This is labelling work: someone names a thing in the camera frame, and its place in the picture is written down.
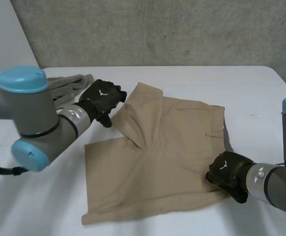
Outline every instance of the table surface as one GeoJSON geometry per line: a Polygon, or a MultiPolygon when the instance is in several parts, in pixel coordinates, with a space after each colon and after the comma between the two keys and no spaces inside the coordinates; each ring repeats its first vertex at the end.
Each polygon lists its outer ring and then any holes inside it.
{"type": "MultiPolygon", "coordinates": [[[[286,84],[264,66],[72,67],[47,68],[47,77],[92,74],[131,93],[137,82],[164,96],[225,106],[230,141],[255,162],[281,163],[282,100],[286,84]]],[[[131,222],[82,226],[87,212],[85,144],[119,137],[97,122],[41,173],[0,176],[0,235],[9,236],[286,236],[286,213],[249,197],[227,199],[204,209],[131,222]]],[[[0,120],[0,166],[13,167],[10,147],[19,135],[0,120]]]]}

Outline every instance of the concrete wall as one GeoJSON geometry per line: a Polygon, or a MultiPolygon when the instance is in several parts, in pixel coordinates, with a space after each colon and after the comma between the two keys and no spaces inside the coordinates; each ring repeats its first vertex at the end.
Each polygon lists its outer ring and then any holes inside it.
{"type": "Polygon", "coordinates": [[[286,81],[286,0],[12,0],[41,67],[266,65],[286,81]]]}

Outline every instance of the beige fabric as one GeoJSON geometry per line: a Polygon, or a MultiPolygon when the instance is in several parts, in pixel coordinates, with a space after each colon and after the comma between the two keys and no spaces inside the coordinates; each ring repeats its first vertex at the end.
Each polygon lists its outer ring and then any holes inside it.
{"type": "Polygon", "coordinates": [[[224,107],[139,83],[112,118],[125,137],[85,146],[83,225],[194,210],[228,195],[205,179],[224,151],[224,107]]]}

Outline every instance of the silver joint band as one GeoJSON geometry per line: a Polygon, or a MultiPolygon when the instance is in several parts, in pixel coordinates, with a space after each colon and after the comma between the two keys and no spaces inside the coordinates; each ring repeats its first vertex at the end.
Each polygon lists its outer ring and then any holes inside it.
{"type": "Polygon", "coordinates": [[[59,112],[59,115],[67,117],[72,123],[74,123],[78,130],[78,136],[81,136],[82,133],[84,133],[91,125],[88,114],[84,109],[77,105],[69,105],[65,107],[59,112]]]}
{"type": "Polygon", "coordinates": [[[264,192],[264,184],[266,180],[266,176],[269,172],[276,168],[277,165],[266,164],[266,163],[258,163],[253,165],[247,174],[246,185],[248,192],[255,198],[268,203],[269,201],[266,199],[264,192]]]}

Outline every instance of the gray towel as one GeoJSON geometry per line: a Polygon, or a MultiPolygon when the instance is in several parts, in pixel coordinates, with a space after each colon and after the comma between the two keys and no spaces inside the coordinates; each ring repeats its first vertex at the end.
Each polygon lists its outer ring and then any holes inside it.
{"type": "Polygon", "coordinates": [[[94,82],[92,75],[73,75],[69,77],[48,78],[49,91],[55,107],[74,99],[87,86],[94,82]]]}

